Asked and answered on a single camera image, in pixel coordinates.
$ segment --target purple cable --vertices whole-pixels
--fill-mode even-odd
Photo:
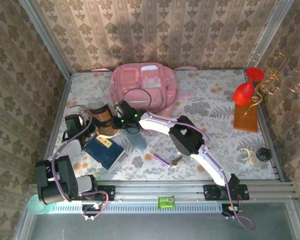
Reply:
[[[156,117],[156,116],[152,115],[152,113],[149,112],[149,107],[150,107],[151,102],[152,102],[152,97],[151,97],[151,95],[150,95],[150,93],[149,93],[148,91],[144,90],[144,89],[141,88],[141,87],[131,88],[131,89],[129,89],[128,91],[126,91],[126,92],[123,94],[123,96],[122,96],[122,98],[121,98],[120,100],[123,100],[123,99],[124,99],[124,96],[125,96],[127,93],[129,93],[130,91],[132,91],[132,90],[141,90],[141,91],[144,91],[144,92],[146,92],[146,93],[148,94],[148,96],[150,97],[150,101],[149,101],[148,107],[146,108],[146,112],[147,112],[147,114],[149,114],[153,119],[155,119],[155,120],[160,120],[160,121],[164,121],[164,122],[166,122],[166,123],[172,123],[172,124],[177,124],[177,125],[186,126],[186,127],[189,127],[189,128],[192,128],[192,129],[198,131],[198,132],[201,133],[203,136],[205,136],[206,139],[207,139],[207,142],[201,147],[201,148],[202,148],[202,151],[205,152],[205,147],[210,143],[210,138],[209,138],[209,136],[208,136],[205,132],[203,132],[201,129],[199,129],[199,128],[197,128],[196,126],[193,126],[193,125],[191,125],[191,124],[183,123],[183,122],[178,122],[178,121],[168,121],[168,120],[166,120],[166,119],[162,119],[162,118],[159,118],[159,117]],[[223,176],[224,183],[225,183],[226,191],[227,191],[227,193],[228,193],[230,205],[231,205],[232,209],[234,210],[235,207],[234,207],[234,204],[233,204],[233,202],[232,202],[233,200],[232,200],[232,197],[231,197],[230,187],[229,187],[229,184],[228,184],[228,180],[227,180],[226,174],[224,173],[224,171],[222,170],[222,168],[219,166],[219,164],[216,163],[216,161],[215,161],[208,153],[206,153],[206,155],[210,158],[212,164],[214,164],[214,166],[221,172],[221,174],[222,174],[222,176]],[[245,229],[250,230],[250,231],[256,229],[256,225],[254,224],[254,222],[253,222],[251,219],[249,219],[249,218],[246,217],[246,216],[238,216],[238,214],[237,214],[237,212],[236,212],[235,210],[234,210],[233,212],[234,212],[234,215],[235,215],[236,219],[238,220],[238,222],[241,224],[242,227],[244,227]],[[239,218],[245,219],[245,220],[247,220],[248,222],[250,222],[250,223],[252,224],[252,228],[249,228],[249,227],[245,226],[245,225],[241,222],[241,220],[240,220]]]
[[[93,191],[93,192],[83,192],[83,193],[81,193],[82,196],[92,195],[92,194],[105,194],[105,204],[101,208],[101,210],[96,215],[93,216],[94,218],[96,218],[96,217],[98,217],[105,210],[105,208],[106,208],[106,206],[108,204],[108,201],[109,201],[109,195],[108,195],[108,193],[106,191]],[[84,217],[86,215],[86,212],[87,212],[87,209],[82,214]]]
[[[61,187],[61,184],[58,180],[58,176],[57,176],[57,172],[56,172],[56,166],[55,166],[55,161],[56,161],[56,158],[57,156],[62,152],[62,150],[70,143],[72,142],[74,139],[76,139],[76,137],[78,137],[79,135],[81,135],[82,133],[84,133],[86,130],[88,130],[88,128],[90,127],[91,123],[92,123],[92,114],[90,112],[90,110],[88,108],[86,108],[85,106],[83,105],[73,105],[71,107],[69,107],[65,113],[69,110],[69,109],[72,109],[72,108],[75,108],[75,107],[81,107],[81,108],[84,108],[87,110],[88,114],[89,114],[89,123],[88,125],[81,131],[79,132],[77,135],[73,136],[72,138],[70,138],[69,140],[67,140],[57,151],[56,153],[53,155],[52,157],[52,160],[51,160],[51,171],[52,171],[52,175],[54,177],[54,181],[55,181],[55,184],[56,184],[56,187],[58,188],[60,194],[62,195],[63,199],[68,201],[68,202],[71,202],[71,200],[68,198],[68,196],[65,194],[65,192],[63,191],[62,187]]]

